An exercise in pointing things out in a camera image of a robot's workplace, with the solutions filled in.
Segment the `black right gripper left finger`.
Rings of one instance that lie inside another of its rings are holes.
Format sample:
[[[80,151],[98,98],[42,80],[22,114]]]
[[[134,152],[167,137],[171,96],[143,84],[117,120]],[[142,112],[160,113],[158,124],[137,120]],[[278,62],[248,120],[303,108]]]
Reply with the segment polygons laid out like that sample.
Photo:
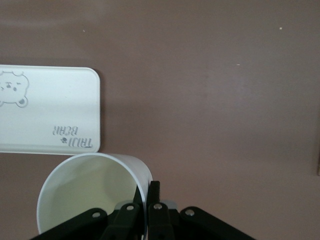
[[[138,188],[132,200],[108,214],[91,208],[35,236],[34,240],[139,240],[144,234],[144,208]]]

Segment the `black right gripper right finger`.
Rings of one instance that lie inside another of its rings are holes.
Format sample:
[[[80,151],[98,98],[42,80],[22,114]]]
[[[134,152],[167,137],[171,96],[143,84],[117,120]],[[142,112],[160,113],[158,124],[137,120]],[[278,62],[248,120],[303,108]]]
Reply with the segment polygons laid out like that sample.
[[[149,240],[252,240],[208,212],[189,206],[178,211],[172,202],[160,201],[160,182],[151,181],[147,194]]]

